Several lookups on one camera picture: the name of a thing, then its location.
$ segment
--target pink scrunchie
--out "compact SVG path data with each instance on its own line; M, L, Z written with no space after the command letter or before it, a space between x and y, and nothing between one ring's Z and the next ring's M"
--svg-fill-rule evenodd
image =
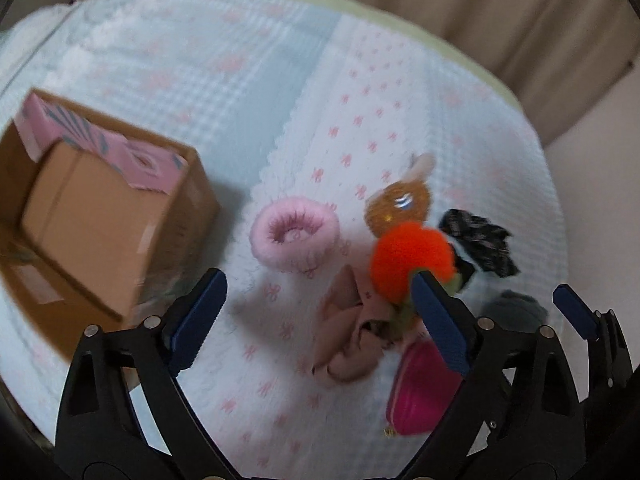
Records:
M280 272L318 267L340 237L340 222L329 206L301 196L265 207L251 227L251 250L263 265Z

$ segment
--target black cloth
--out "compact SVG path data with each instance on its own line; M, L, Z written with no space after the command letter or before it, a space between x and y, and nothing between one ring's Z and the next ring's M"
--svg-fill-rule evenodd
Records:
M487 218L449 209L440 221L440 230L458 240L482 270L493 271L501 278L520 272L509 255L506 238L511 233Z
M453 254L455 256L454 264L456 266L456 270L462 278L462 282L460 283L460 290L462 290L463 288L465 288L468 281L476 272L476 267L474 266L474 264L466 261L462 256L460 256L453 245L449 245L451 246L451 249L453 250Z

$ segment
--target beige fabric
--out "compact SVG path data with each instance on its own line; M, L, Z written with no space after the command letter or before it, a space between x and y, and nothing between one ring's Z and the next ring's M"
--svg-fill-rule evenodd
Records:
M504 81L544 143L625 73L640 48L626 0L358 0L449 41Z

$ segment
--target pink pouch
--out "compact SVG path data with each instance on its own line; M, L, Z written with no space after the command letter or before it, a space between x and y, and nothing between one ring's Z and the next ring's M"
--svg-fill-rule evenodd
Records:
M386 406L386 420L400 435L429 433L447 411L462 382L431 340L413 343L404 352Z

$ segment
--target red pom-pom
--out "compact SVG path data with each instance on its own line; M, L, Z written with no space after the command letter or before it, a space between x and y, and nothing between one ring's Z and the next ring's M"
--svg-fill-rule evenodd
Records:
M428 269L440 283L456 272L454 255L444 235L417 222L404 222L380 237L371 258L370 274L376 290L392 303L409 294L409 278Z

